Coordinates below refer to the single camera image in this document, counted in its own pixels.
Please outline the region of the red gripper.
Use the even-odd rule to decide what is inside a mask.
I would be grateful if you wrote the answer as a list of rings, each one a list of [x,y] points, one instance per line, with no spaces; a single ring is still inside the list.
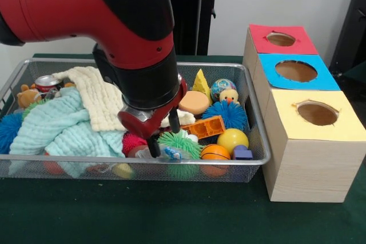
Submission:
[[[167,104],[153,110],[139,110],[124,102],[123,108],[118,112],[118,119],[128,131],[140,138],[147,139],[148,148],[153,158],[161,155],[157,136],[154,134],[160,128],[161,122],[166,116],[169,116],[171,131],[174,133],[180,131],[177,109],[187,92],[187,84],[180,75],[178,75],[178,82],[178,92]]]

